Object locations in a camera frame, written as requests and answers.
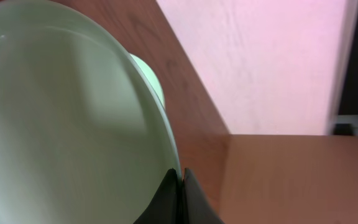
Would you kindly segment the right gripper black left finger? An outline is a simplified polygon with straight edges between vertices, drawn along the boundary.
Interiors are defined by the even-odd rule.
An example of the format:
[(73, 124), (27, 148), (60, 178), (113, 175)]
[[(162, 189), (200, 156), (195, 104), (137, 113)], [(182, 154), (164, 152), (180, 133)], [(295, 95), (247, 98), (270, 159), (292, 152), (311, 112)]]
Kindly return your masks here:
[(134, 224), (176, 223), (177, 181), (176, 170), (167, 170), (151, 202)]

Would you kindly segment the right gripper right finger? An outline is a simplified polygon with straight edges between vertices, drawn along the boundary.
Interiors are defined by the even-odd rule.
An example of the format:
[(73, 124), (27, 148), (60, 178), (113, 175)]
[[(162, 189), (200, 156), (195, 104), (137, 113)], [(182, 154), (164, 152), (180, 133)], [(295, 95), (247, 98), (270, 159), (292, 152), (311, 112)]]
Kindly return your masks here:
[(186, 224), (224, 224), (210, 206), (194, 172), (186, 168), (183, 179), (183, 222)]

